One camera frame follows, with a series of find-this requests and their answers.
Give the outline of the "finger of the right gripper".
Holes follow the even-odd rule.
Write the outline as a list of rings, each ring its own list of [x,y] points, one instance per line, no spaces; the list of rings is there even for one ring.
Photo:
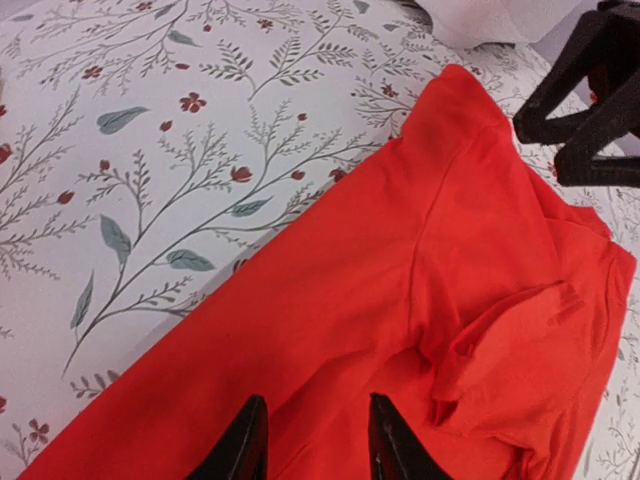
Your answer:
[[[587,80],[596,102],[564,117],[550,114]],[[639,4],[601,1],[583,13],[551,70],[513,118],[520,142],[565,143],[593,120],[613,139],[639,135]]]
[[[639,135],[639,76],[632,75],[605,100],[587,111],[586,119],[555,157],[563,186],[639,186],[639,157],[603,156],[615,140]]]

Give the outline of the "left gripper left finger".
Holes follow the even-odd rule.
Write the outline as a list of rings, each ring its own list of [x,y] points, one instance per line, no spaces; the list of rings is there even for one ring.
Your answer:
[[[268,408],[250,396],[188,480],[265,480],[268,470]]]

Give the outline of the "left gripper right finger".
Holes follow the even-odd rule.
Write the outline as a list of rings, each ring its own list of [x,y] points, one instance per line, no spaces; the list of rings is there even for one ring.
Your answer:
[[[368,444],[373,480],[448,480],[386,395],[370,395]]]

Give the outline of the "red orange garment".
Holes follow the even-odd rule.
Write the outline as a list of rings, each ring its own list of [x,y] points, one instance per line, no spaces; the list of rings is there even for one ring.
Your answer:
[[[400,137],[98,396],[25,477],[184,479],[259,394],[271,478],[363,479],[376,390],[453,478],[568,479],[635,271],[450,65]]]

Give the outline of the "white plastic laundry bin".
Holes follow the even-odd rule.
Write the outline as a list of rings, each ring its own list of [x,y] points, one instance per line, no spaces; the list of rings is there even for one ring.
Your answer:
[[[456,49],[488,43],[531,44],[542,40],[579,0],[418,0],[432,22],[432,35]]]

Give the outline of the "floral patterned table mat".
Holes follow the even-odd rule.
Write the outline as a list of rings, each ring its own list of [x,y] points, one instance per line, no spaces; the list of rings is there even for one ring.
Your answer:
[[[1,475],[98,396],[467,70],[521,160],[636,271],[568,479],[639,475],[639,193],[562,186],[512,116],[533,48],[453,49],[397,1],[42,1],[1,25]]]

